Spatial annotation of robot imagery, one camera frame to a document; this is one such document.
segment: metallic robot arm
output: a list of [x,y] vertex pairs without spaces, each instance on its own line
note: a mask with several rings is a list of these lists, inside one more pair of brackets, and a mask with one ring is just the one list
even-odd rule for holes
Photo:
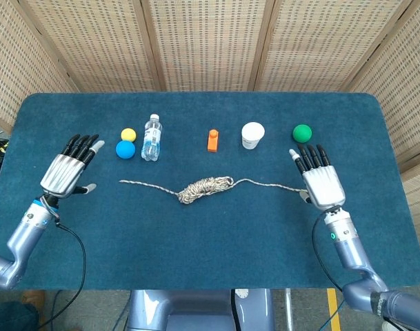
[[96,134],[79,139],[77,134],[53,160],[41,181],[44,194],[32,202],[8,241],[13,260],[0,257],[0,288],[12,289],[20,282],[38,240],[47,225],[56,221],[58,200],[71,194],[87,194],[96,188],[95,184],[79,187],[76,183],[104,144],[98,141],[92,146],[97,138]]
[[346,303],[352,309],[388,317],[420,330],[420,299],[389,290],[374,271],[349,213],[341,208],[346,198],[337,173],[325,150],[319,145],[317,148],[320,157],[312,146],[308,146],[311,159],[303,146],[299,146],[301,157],[294,150],[290,150],[290,154],[305,181],[312,204],[326,212],[325,223],[341,264],[361,274],[360,280],[343,286]]

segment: plastic water bottle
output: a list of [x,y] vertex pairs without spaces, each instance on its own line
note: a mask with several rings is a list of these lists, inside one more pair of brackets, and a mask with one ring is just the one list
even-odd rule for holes
[[150,120],[146,123],[146,133],[143,136],[143,147],[141,157],[146,161],[156,161],[161,151],[162,125],[159,122],[159,115],[151,114]]

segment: table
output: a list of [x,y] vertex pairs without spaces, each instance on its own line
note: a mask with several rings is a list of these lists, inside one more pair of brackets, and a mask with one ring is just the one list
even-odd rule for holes
[[[143,126],[157,113],[163,124],[156,163],[140,156]],[[259,121],[265,137],[241,146],[241,127]],[[0,254],[54,156],[75,133],[100,134],[105,146],[80,183],[87,196],[60,201],[61,222],[83,239],[86,289],[219,289],[330,286],[313,254],[319,211],[298,194],[239,184],[191,205],[130,179],[180,191],[204,177],[251,178],[302,187],[288,154],[293,127],[307,123],[322,143],[347,194],[375,270],[389,286],[420,282],[420,249],[388,132],[369,94],[303,92],[141,92],[34,94],[22,104],[0,175]],[[123,128],[138,132],[137,154],[117,158]],[[217,153],[206,150],[219,131]],[[319,251],[339,283],[343,271],[324,225]],[[81,277],[77,242],[50,226],[31,256],[20,288],[75,289]]]

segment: shoe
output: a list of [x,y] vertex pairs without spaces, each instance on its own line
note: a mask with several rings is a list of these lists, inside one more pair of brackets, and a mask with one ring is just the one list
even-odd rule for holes
[[[39,315],[39,325],[46,322],[44,317],[44,305],[46,304],[46,291],[44,290],[28,290],[24,291],[21,296],[21,302],[33,305]],[[40,331],[46,331],[46,327],[39,329]]]
[[[408,331],[408,329],[403,328],[401,325],[398,325],[398,327],[400,328],[400,330]],[[381,331],[398,331],[398,329],[389,322],[384,321],[381,325]]]

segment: blue ball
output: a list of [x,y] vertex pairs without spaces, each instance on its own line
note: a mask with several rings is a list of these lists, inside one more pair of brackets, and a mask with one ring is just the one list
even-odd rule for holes
[[131,141],[123,140],[116,145],[116,154],[121,159],[130,159],[133,157],[135,151],[136,148]]

